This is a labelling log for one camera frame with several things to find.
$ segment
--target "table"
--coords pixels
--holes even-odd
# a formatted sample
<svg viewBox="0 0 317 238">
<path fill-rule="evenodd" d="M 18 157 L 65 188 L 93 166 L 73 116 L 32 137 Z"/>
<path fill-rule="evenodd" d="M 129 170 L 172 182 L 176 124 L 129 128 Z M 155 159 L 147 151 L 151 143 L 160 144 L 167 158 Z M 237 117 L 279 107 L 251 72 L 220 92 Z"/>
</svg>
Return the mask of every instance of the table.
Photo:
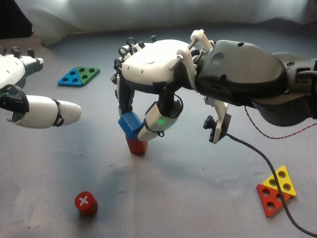
<svg viewBox="0 0 317 238">
<path fill-rule="evenodd" d="M 178 122 L 164 138 L 149 142 L 144 157 L 131 155 L 117 124 L 115 85 L 109 77 L 117 50 L 129 36 L 138 41 L 190 41 L 194 29 L 213 40 L 249 42 L 268 52 L 317 55 L 317 37 L 296 29 L 266 25 L 188 26 L 112 33 L 74 34 L 45 47 L 38 38 L 1 40 L 32 47 L 44 69 L 27 78 L 28 95 L 70 101 L 82 107 L 81 119 L 65 127 L 28 129 L 6 121 L 0 110 L 0 237 L 2 238 L 301 238 L 308 237 L 288 220 L 285 211 L 264 215 L 256 186 L 269 175 L 265 161 L 229 138 L 208 142 L 203 129 L 216 116 L 194 91 L 181 89 L 184 101 Z M 75 66 L 99 67 L 101 73 L 82 88 L 56 82 Z M 142 120 L 156 95 L 136 92 L 134 111 Z M 249 109 L 256 124 L 271 136 L 295 132 L 311 123 L 281 128 Z M 229 107 L 229 133 L 261 149 L 275 169 L 285 165 L 297 191 L 289 203 L 294 219 L 317 232 L 316 128 L 284 140 L 260 135 L 242 107 Z M 81 217 L 76 195 L 90 191 L 98 200 L 94 218 Z"/>
</svg>

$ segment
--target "green triangle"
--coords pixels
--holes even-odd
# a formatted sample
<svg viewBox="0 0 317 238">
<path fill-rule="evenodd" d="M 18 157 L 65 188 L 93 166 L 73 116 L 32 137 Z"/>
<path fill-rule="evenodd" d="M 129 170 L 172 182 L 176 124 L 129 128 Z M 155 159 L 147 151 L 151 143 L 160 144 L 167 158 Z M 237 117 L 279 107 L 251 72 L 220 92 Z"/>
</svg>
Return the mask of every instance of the green triangle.
<svg viewBox="0 0 317 238">
<path fill-rule="evenodd" d="M 86 85 L 90 82 L 99 72 L 99 68 L 91 68 L 91 67 L 76 67 L 78 72 L 80 81 L 82 84 Z"/>
</svg>

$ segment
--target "yellow triangle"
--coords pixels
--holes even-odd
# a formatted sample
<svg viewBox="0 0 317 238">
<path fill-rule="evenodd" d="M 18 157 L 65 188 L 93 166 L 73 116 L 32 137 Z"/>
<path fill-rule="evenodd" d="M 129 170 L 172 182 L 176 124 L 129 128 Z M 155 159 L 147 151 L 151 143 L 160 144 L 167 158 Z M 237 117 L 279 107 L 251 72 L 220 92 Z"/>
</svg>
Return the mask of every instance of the yellow triangle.
<svg viewBox="0 0 317 238">
<path fill-rule="evenodd" d="M 275 172 L 278 178 L 279 185 L 281 186 L 282 192 L 286 192 L 292 196 L 296 196 L 296 191 L 294 189 L 293 183 L 287 172 L 286 167 L 283 165 Z M 263 185 L 277 190 L 277 186 L 275 184 L 273 175 L 268 177 L 268 179 L 263 182 Z"/>
</svg>

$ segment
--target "robotic hand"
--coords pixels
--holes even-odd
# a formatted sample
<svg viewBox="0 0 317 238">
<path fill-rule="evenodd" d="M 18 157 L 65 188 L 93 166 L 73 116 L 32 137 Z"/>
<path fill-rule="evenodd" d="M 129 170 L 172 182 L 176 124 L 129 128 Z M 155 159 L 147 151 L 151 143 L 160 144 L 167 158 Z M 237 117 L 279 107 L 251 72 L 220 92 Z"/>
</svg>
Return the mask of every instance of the robotic hand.
<svg viewBox="0 0 317 238">
<path fill-rule="evenodd" d="M 249 43 L 209 41 L 203 30 L 193 32 L 190 44 L 151 39 L 152 44 L 129 38 L 119 49 L 111 77 L 120 116 L 132 111 L 135 90 L 158 94 L 136 132 L 141 141 L 163 136 L 177 121 L 183 105 L 174 95 L 181 87 L 195 90 L 215 107 L 218 121 L 209 116 L 204 124 L 212 129 L 214 144 L 228 130 L 228 104 L 255 108 L 277 126 L 317 118 L 317 59 L 269 54 Z M 196 50 L 195 44 L 202 48 Z"/>
<path fill-rule="evenodd" d="M 13 47 L 11 54 L 0 47 L 0 108 L 13 112 L 9 122 L 28 128 L 48 128 L 71 124 L 80 119 L 77 104 L 41 96 L 25 95 L 22 88 L 26 77 L 40 71 L 44 62 L 35 58 L 34 51 L 20 56 L 20 49 Z"/>
</svg>

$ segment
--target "red wire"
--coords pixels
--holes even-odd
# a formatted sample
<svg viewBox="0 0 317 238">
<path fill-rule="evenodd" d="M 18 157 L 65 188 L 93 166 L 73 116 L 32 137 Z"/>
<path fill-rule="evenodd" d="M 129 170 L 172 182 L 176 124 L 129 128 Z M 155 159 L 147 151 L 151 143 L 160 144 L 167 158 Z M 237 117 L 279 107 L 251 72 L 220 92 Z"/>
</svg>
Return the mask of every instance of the red wire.
<svg viewBox="0 0 317 238">
<path fill-rule="evenodd" d="M 295 132 L 295 133 L 293 133 L 293 134 L 286 135 L 286 136 L 283 136 L 283 137 L 271 137 L 271 136 L 268 136 L 268 135 L 264 134 L 264 133 L 255 125 L 255 123 L 253 122 L 253 120 L 251 119 L 251 117 L 250 117 L 250 115 L 249 115 L 249 113 L 248 113 L 248 110 L 247 110 L 247 107 L 246 107 L 246 106 L 244 106 L 244 109 L 245 109 L 245 111 L 246 111 L 246 113 L 247 113 L 248 118 L 250 119 L 250 122 L 253 124 L 253 126 L 258 130 L 259 133 L 261 133 L 262 135 L 264 135 L 265 137 L 267 137 L 267 138 L 269 138 L 269 139 L 275 139 L 275 140 L 285 139 L 285 138 L 287 138 L 287 137 L 296 135 L 296 134 L 298 134 L 298 133 L 300 133 L 300 132 L 302 132 L 302 131 L 304 131 L 304 130 L 306 130 L 306 129 L 308 129 L 308 128 L 311 128 L 311 127 L 314 126 L 314 125 L 317 125 L 317 123 L 311 124 L 311 125 L 309 125 L 309 126 L 303 128 L 303 129 L 301 129 L 301 130 L 299 130 L 299 131 L 297 131 L 297 132 Z"/>
</svg>

